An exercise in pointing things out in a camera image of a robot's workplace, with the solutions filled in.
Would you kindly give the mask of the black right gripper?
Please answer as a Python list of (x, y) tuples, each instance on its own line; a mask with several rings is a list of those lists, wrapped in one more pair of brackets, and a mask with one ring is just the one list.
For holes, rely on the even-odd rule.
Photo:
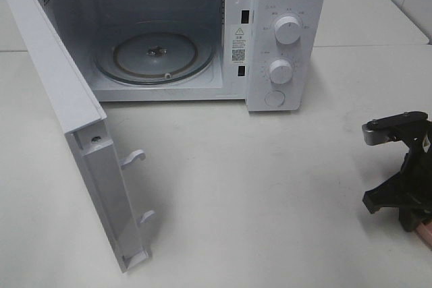
[(402, 228), (411, 232), (431, 223), (431, 152), (424, 149), (431, 122), (420, 117), (392, 117), (394, 141), (402, 141), (408, 153), (395, 180), (387, 180), (366, 191), (362, 202), (374, 214), (381, 208), (397, 208)]

